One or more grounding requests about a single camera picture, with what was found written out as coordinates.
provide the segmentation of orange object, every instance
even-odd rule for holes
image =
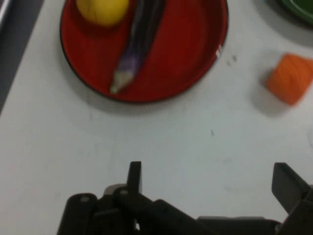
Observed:
[[[267,88],[289,105],[297,103],[313,80],[313,60],[285,54],[267,81]]]

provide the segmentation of white tabletop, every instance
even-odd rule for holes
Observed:
[[[0,117],[0,234],[54,235],[66,200],[124,183],[143,162],[143,193],[193,217],[286,213],[275,162],[313,183],[313,91],[289,108],[260,81],[286,51],[313,55],[313,32],[267,1],[229,1],[223,53],[174,99],[143,106],[86,88],[61,50],[64,0],[46,0]]]

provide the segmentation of eggplant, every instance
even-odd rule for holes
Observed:
[[[133,82],[151,50],[165,6],[166,0],[137,0],[128,44],[114,71],[112,94]]]

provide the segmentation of gray floor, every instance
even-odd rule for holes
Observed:
[[[0,113],[43,1],[13,0],[0,31]]]

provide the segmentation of red plate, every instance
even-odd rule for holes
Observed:
[[[64,54],[77,76],[105,96],[151,102],[175,96],[211,68],[228,28],[226,0],[167,0],[153,48],[135,81],[117,95],[109,88],[130,31],[135,0],[125,20],[105,29],[85,21],[75,0],[67,0],[61,19]]]

